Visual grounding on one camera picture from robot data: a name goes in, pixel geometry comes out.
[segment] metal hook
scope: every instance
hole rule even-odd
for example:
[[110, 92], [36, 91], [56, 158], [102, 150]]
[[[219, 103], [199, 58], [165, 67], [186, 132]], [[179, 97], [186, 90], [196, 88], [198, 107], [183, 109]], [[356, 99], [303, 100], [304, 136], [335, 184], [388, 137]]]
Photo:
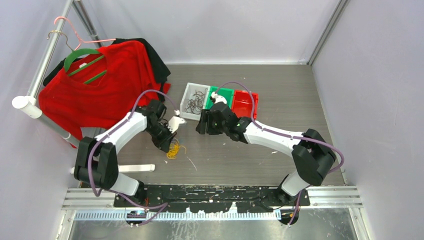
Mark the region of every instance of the metal hook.
[[63, 35], [63, 36], [65, 36], [65, 38], [66, 38], [66, 46], [73, 52], [74, 51], [74, 49], [71, 47], [71, 46], [69, 46], [68, 45], [68, 36], [66, 36], [66, 34], [65, 33], [63, 33], [62, 31], [59, 31], [59, 30], [51, 30], [49, 33], [48, 33], [48, 36], [47, 36], [47, 39], [50, 39], [50, 34], [51, 33], [60, 33], [61, 35]]

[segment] clothing rack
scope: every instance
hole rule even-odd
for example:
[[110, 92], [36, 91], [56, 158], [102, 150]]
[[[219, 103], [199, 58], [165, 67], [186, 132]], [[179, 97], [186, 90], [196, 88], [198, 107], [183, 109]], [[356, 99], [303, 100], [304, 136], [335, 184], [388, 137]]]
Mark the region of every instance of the clothing rack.
[[[66, 0], [61, 16], [66, 18], [68, 16], [69, 11], [71, 10], [71, 6], [75, 10], [76, 14], [78, 15], [91, 39], [93, 41], [100, 40], [96, 28], [94, 27], [94, 24], [90, 19], [86, 7], [84, 6], [83, 0]], [[59, 126], [57, 123], [52, 121], [49, 117], [44, 115], [41, 109], [36, 106], [37, 96], [40, 92], [40, 87], [43, 82], [43, 78], [46, 74], [50, 60], [52, 59], [53, 53], [59, 40], [60, 32], [62, 31], [64, 25], [64, 19], [59, 19], [57, 21], [54, 29], [55, 31], [52, 32], [51, 37], [48, 39], [47, 47], [45, 48], [40, 63], [38, 64], [38, 68], [35, 72], [34, 78], [31, 81], [31, 84], [29, 85], [29, 89], [26, 93], [26, 96], [15, 97], [12, 101], [12, 105], [16, 109], [22, 110], [31, 118], [41, 121], [43, 124], [47, 125], [49, 128], [53, 129], [60, 136], [62, 136], [63, 139], [77, 147], [80, 141], [73, 135], [71, 135], [68, 131], [63, 129], [61, 126]], [[95, 44], [98, 48], [102, 46], [101, 42], [96, 42]]]

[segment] red shirt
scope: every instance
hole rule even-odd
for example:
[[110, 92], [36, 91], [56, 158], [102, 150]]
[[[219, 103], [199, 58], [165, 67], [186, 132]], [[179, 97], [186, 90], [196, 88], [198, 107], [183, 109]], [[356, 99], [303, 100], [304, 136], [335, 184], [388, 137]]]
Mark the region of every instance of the red shirt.
[[[109, 129], [131, 110], [144, 90], [161, 87], [155, 82], [142, 43], [127, 41], [98, 51], [104, 55], [102, 59], [72, 76], [62, 68], [38, 97], [42, 112], [78, 140], [83, 138], [81, 127]], [[100, 56], [88, 55], [74, 62], [68, 73]], [[83, 83], [104, 70], [105, 75]], [[157, 93], [146, 93], [138, 105], [147, 105], [152, 99], [158, 99]]]

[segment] white wall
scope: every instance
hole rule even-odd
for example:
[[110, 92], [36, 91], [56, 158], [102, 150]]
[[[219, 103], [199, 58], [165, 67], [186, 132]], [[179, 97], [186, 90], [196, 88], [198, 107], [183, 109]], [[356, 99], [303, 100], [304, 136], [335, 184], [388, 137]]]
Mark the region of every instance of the white wall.
[[90, 0], [109, 38], [166, 63], [307, 62], [339, 0]]
[[[59, 213], [68, 187], [75, 185], [69, 169], [76, 151], [50, 129], [12, 107], [26, 95], [47, 34], [65, 1], [6, 0], [0, 8], [0, 239], [49, 240], [58, 230]], [[71, 10], [81, 36], [86, 36]], [[69, 26], [64, 30], [76, 46]], [[60, 39], [54, 67], [70, 50]]]
[[313, 71], [377, 240], [424, 235], [424, 1], [354, 0]]

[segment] yellow string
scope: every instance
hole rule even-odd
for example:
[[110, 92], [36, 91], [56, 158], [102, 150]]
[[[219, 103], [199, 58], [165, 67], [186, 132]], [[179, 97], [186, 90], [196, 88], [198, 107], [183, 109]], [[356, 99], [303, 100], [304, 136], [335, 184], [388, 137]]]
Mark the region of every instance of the yellow string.
[[184, 149], [184, 154], [187, 153], [187, 148], [183, 145], [180, 145], [180, 142], [178, 141], [178, 139], [174, 138], [171, 144], [169, 145], [169, 151], [166, 154], [166, 157], [168, 159], [177, 159], [177, 154], [178, 154], [178, 151], [180, 151], [180, 148]]

